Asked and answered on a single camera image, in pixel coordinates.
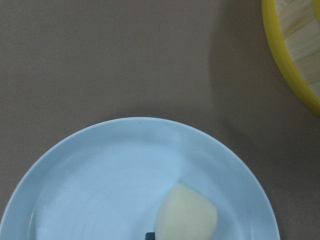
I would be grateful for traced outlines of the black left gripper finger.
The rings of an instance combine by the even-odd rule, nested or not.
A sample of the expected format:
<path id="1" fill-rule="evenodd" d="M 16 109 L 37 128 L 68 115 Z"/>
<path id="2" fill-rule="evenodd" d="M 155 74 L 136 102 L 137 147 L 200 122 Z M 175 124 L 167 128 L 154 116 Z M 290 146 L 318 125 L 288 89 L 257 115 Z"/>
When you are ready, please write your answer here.
<path id="1" fill-rule="evenodd" d="M 156 236 L 155 236 L 155 232 L 147 232 L 145 234 L 145 240 L 155 240 Z"/>

